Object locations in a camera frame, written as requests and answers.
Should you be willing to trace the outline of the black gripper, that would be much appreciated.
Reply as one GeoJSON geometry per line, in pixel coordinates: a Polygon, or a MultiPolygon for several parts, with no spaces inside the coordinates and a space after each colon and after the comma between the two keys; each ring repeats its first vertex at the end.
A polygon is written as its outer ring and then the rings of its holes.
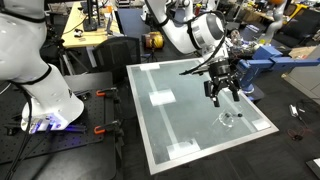
{"type": "Polygon", "coordinates": [[[204,82],[205,96],[213,100],[215,107],[220,107],[218,94],[223,88],[232,92],[233,100],[239,102],[239,81],[231,71],[227,61],[217,61],[208,65],[210,80],[204,82]]]}

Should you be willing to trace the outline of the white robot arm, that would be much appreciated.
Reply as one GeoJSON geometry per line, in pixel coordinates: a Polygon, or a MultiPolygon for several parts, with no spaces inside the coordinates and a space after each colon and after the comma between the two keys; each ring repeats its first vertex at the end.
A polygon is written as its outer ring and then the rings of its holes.
{"type": "Polygon", "coordinates": [[[0,78],[26,94],[20,127],[28,134],[63,130],[84,111],[58,68],[40,56],[46,34],[44,0],[1,0],[0,78]]]}

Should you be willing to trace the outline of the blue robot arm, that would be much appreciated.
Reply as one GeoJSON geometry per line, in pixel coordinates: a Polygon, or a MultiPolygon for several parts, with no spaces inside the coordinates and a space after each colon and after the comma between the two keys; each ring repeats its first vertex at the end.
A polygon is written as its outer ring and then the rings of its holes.
{"type": "Polygon", "coordinates": [[[241,76],[231,70],[227,60],[218,60],[208,64],[207,71],[210,80],[204,82],[205,96],[218,103],[218,94],[223,88],[228,88],[235,101],[239,100],[238,91],[249,94],[254,92],[253,81],[257,75],[265,70],[287,70],[295,67],[317,66],[319,59],[293,59],[284,56],[272,46],[260,46],[251,60],[241,59],[236,69],[241,76]]]}

